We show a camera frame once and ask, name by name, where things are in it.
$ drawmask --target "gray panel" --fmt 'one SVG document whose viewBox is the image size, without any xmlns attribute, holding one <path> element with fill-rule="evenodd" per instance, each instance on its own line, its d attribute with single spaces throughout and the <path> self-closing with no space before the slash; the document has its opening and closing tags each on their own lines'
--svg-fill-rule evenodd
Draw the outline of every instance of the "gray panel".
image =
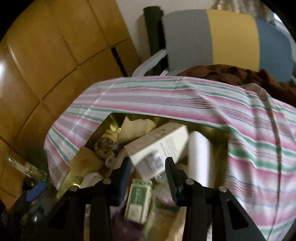
<svg viewBox="0 0 296 241">
<path fill-rule="evenodd" d="M 170 71 L 213 64 L 207 11 L 191 9 L 164 15 L 163 28 Z"/>
<path fill-rule="evenodd" d="M 288 37 L 270 23 L 256 19 L 260 42 L 260 69 L 278 82 L 288 82 L 293 73 L 293 58 Z"/>
</svg>

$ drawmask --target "striped tablecloth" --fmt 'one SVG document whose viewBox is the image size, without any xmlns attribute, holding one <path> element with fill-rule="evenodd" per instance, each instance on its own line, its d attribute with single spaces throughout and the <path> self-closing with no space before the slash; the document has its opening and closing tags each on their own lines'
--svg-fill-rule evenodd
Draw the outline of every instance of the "striped tablecloth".
<svg viewBox="0 0 296 241">
<path fill-rule="evenodd" d="M 119 78 L 93 84 L 45 139 L 59 188 L 67 163 L 112 112 L 176 118 L 231 133 L 225 185 L 268 240 L 281 240 L 296 217 L 295 108 L 255 84 L 244 88 L 189 77 Z"/>
</svg>

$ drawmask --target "chair backrest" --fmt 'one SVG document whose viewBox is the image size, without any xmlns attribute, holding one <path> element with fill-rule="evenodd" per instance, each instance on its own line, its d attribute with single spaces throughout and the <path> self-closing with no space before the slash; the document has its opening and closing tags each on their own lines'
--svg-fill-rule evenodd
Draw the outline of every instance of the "chair backrest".
<svg viewBox="0 0 296 241">
<path fill-rule="evenodd" d="M 212 9 L 172 12 L 162 18 L 170 71 L 228 64 L 287 82 L 293 72 L 290 41 L 270 23 Z"/>
</svg>

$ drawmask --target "green and white box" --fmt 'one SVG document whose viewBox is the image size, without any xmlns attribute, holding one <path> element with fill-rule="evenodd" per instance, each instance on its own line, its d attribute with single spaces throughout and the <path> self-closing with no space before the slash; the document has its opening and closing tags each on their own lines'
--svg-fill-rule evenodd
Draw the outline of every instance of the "green and white box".
<svg viewBox="0 0 296 241">
<path fill-rule="evenodd" d="M 152 195 L 152 182 L 143 182 L 133 179 L 128 196 L 126 220 L 144 224 L 148 215 L 149 204 Z"/>
</svg>

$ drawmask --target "white cylindrical bottle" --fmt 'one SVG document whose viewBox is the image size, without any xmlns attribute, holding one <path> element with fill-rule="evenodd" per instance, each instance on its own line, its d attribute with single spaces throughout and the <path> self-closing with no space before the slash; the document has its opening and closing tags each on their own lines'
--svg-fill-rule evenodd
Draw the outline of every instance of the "white cylindrical bottle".
<svg viewBox="0 0 296 241">
<path fill-rule="evenodd" d="M 205 136 L 193 131 L 188 144 L 188 178 L 211 188 L 211 176 L 211 143 Z"/>
</svg>

